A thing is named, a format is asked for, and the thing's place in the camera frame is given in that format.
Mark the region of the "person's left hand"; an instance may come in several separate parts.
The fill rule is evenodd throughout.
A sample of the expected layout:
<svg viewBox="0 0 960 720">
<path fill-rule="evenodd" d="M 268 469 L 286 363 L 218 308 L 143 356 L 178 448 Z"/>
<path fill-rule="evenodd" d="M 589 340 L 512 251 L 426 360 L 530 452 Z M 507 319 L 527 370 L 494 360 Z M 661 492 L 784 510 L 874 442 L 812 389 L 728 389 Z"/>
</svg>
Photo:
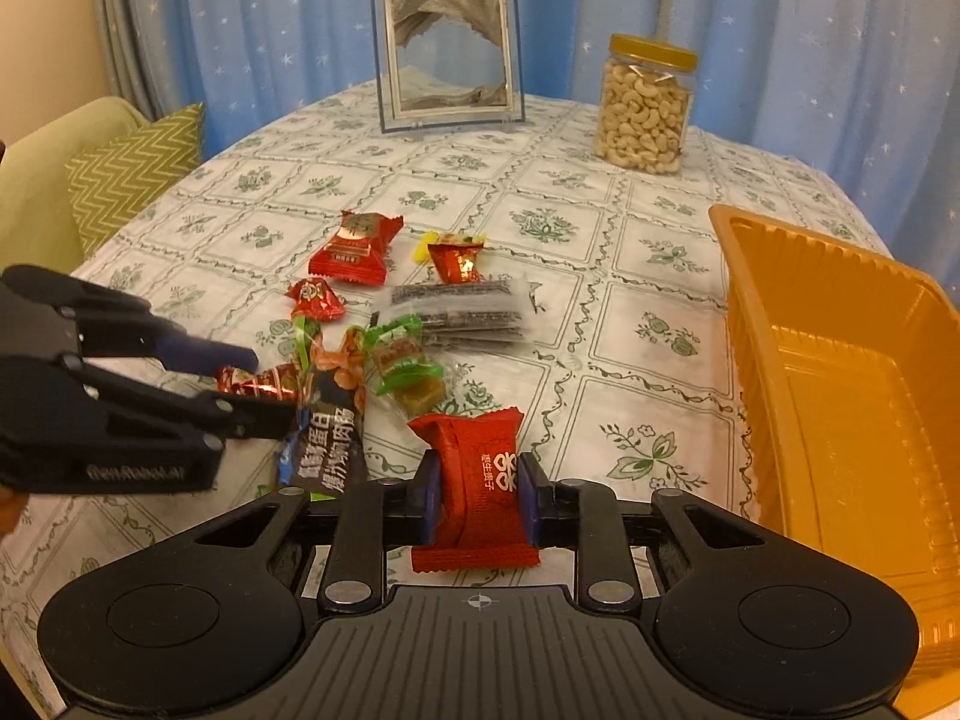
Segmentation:
<svg viewBox="0 0 960 720">
<path fill-rule="evenodd" d="M 9 535 L 16 530 L 28 502 L 27 494 L 17 493 L 5 486 L 0 488 L 0 536 Z"/>
</svg>

